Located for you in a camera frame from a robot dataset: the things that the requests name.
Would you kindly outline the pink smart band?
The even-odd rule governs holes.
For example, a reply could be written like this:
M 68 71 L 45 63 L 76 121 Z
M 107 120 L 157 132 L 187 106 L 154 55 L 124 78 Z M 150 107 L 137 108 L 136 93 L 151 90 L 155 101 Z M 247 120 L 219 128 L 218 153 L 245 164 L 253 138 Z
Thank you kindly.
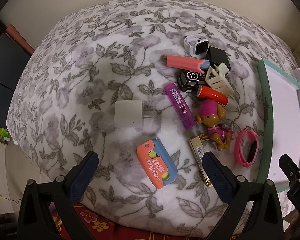
M 243 167 L 252 166 L 259 152 L 258 135 L 248 128 L 243 129 L 237 136 L 234 147 L 236 161 Z

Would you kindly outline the pink puppy toy figure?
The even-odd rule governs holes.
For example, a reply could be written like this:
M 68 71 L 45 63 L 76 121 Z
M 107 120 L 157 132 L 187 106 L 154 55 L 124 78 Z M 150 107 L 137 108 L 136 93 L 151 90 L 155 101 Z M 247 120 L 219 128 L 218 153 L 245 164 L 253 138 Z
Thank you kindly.
M 201 102 L 196 121 L 204 124 L 206 134 L 200 134 L 201 141 L 212 140 L 217 150 L 228 150 L 233 140 L 233 131 L 227 124 L 221 123 L 226 118 L 225 108 L 217 101 L 206 99 Z

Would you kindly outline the gold patterned lighter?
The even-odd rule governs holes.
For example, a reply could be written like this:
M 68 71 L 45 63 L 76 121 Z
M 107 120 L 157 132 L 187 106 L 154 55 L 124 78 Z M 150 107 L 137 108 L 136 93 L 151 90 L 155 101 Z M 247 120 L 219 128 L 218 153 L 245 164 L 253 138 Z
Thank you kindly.
M 203 165 L 202 165 L 202 157 L 203 157 L 203 154 L 205 153 L 205 151 L 204 151 L 204 147 L 202 145 L 202 141 L 201 141 L 200 137 L 197 136 L 197 137 L 190 139 L 189 144 L 190 144 L 190 148 L 193 152 L 194 158 L 197 162 L 198 168 L 201 172 L 203 182 L 205 183 L 205 185 L 207 187 L 212 187 L 210 178 L 207 176 L 205 170 L 203 169 Z

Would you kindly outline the purple lighter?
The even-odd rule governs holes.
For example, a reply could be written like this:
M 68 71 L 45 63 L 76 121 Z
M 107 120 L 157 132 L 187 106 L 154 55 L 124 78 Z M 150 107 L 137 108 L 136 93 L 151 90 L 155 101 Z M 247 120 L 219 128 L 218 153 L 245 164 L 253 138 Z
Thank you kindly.
M 164 90 L 168 95 L 170 102 L 172 103 L 185 129 L 191 129 L 192 127 L 196 126 L 194 115 L 185 99 L 179 92 L 177 86 L 174 83 L 168 83 L 164 86 Z

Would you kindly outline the red glue stick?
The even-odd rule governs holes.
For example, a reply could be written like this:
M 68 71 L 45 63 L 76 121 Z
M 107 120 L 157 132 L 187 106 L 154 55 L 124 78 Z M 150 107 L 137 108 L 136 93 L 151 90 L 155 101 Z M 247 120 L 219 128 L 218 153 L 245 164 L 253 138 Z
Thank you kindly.
M 205 85 L 200 85 L 198 87 L 196 96 L 199 99 L 214 100 L 217 103 L 221 104 L 223 107 L 225 107 L 229 103 L 229 99 L 226 95 L 223 95 L 222 93 Z

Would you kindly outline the cream hair claw clip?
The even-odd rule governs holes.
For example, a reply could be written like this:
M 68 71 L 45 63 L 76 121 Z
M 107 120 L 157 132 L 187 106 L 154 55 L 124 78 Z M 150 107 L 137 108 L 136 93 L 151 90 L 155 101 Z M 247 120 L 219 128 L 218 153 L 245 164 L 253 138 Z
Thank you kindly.
M 224 62 L 222 62 L 219 66 L 214 64 L 208 68 L 205 82 L 210 88 L 222 93 L 223 95 L 232 95 L 234 90 L 226 78 L 228 72 L 230 72 L 230 69 Z

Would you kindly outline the orange and blue carrot knife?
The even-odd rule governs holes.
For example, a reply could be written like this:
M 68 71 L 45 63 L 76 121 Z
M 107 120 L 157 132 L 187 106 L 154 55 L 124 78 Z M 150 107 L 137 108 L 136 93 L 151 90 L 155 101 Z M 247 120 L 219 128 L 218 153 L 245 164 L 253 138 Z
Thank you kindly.
M 153 138 L 138 146 L 136 155 L 157 189 L 162 189 L 176 180 L 177 167 L 159 138 Z

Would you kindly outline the black toy car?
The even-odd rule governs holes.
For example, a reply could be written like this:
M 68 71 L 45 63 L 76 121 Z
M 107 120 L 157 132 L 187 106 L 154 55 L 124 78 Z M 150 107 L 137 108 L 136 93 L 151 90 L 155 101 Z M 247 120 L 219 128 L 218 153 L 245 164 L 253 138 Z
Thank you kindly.
M 198 72 L 182 72 L 177 76 L 178 87 L 182 92 L 192 92 L 200 85 L 205 85 L 205 75 Z

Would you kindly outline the black charger cube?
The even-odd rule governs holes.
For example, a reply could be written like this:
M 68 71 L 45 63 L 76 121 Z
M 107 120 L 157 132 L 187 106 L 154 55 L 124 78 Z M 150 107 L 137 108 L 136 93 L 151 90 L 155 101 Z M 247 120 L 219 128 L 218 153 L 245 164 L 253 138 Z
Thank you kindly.
M 209 60 L 212 64 L 216 64 L 216 65 L 225 63 L 228 70 L 231 69 L 227 54 L 222 49 L 209 46 L 206 54 L 206 59 Z

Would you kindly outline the white usb wall charger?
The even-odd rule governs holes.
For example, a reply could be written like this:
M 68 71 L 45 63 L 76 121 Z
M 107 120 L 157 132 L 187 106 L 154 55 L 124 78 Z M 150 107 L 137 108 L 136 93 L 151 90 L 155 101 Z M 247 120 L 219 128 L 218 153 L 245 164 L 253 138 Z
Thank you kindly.
M 154 118 L 152 110 L 143 109 L 142 100 L 115 102 L 114 125 L 116 128 L 141 128 L 144 119 Z

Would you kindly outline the white smartwatch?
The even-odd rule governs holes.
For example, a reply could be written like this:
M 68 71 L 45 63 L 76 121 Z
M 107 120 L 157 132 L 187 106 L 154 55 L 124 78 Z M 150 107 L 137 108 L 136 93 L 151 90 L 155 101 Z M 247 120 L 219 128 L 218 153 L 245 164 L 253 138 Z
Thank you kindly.
M 203 35 L 188 35 L 184 38 L 184 48 L 191 57 L 204 58 L 209 48 L 209 41 Z

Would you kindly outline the white tray with teal rim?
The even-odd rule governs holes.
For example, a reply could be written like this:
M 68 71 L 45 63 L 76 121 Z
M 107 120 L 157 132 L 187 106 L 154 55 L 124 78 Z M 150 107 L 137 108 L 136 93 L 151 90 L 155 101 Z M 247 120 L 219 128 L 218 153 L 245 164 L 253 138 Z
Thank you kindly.
M 300 84 L 281 68 L 260 59 L 260 77 L 264 136 L 257 181 L 274 182 L 278 192 L 289 187 L 289 180 L 279 167 L 279 158 L 287 154 L 300 165 Z

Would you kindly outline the red floral mat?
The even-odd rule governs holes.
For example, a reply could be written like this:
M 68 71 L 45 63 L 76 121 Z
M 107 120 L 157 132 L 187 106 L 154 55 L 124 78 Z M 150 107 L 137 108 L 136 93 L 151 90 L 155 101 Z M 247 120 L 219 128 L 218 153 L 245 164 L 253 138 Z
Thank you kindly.
M 81 203 L 75 203 L 72 207 L 74 207 L 76 214 L 79 215 L 80 220 L 84 223 L 85 227 L 95 239 L 204 239 L 184 236 L 169 236 L 133 229 L 113 223 Z M 63 239 L 71 239 L 53 202 L 51 202 L 49 209 L 60 236 Z

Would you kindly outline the floral fleece blanket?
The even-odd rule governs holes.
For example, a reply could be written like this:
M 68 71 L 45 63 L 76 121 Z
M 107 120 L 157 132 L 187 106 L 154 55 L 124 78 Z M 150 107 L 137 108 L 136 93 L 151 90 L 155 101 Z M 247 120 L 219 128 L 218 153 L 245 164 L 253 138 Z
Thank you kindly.
M 265 58 L 288 74 L 297 67 L 289 46 L 246 17 L 192 0 L 114 0 L 63 17 L 26 65 L 8 111 L 13 140 L 50 179 L 65 175 L 89 151 L 99 167 L 82 204 L 124 226 L 184 237 L 206 237 L 226 209 L 200 175 L 186 130 L 164 85 L 178 71 L 167 55 L 187 54 L 183 40 L 202 34 L 226 52 L 235 133 L 264 131 L 257 63 Z M 116 128 L 115 102 L 142 100 L 154 118 L 141 128 Z M 136 149 L 159 138 L 177 167 L 176 180 L 157 189 Z

